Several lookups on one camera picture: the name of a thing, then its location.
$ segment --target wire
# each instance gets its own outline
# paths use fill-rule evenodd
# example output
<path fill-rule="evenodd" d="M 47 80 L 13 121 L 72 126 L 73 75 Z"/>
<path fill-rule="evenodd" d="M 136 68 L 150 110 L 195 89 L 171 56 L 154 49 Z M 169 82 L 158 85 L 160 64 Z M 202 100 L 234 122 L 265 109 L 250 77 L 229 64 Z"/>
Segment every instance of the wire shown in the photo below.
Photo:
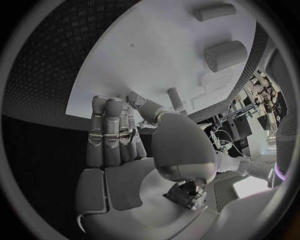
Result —
<path fill-rule="evenodd" d="M 230 134 L 229 134 L 227 131 L 220 129 L 220 130 L 215 131 L 215 133 L 216 133 L 216 132 L 224 132 L 224 133 L 226 133 L 226 134 L 228 135 L 228 137 L 230 138 L 231 142 L 230 142 L 230 141 L 227 141 L 227 140 L 221 140 L 221 139 L 220 139 L 220 141 L 224 141 L 224 142 L 228 142 L 228 143 L 232 144 L 232 146 L 234 146 L 234 148 L 236 149 L 236 151 L 237 151 L 239 154 L 241 154 L 242 156 L 244 156 L 244 157 L 246 157 L 246 158 L 248 158 L 248 159 L 253 160 L 251 157 L 246 156 L 245 154 L 243 154 L 243 153 L 240 152 L 240 150 L 239 150 L 239 149 L 237 148 L 237 146 L 235 145 L 235 143 L 234 143 L 232 137 L 230 136 Z"/>

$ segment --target purple light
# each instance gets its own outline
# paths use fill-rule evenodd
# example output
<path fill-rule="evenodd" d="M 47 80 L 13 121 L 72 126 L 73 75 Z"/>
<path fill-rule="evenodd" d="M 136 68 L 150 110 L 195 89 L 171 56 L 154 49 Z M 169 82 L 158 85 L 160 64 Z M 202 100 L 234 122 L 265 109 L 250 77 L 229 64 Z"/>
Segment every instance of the purple light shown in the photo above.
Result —
<path fill-rule="evenodd" d="M 274 170 L 275 170 L 275 173 L 277 174 L 277 176 L 278 176 L 282 181 L 286 180 L 286 176 L 284 176 L 284 175 L 280 172 L 280 170 L 279 170 L 279 168 L 278 168 L 278 165 L 277 165 L 277 162 L 275 163 Z"/>

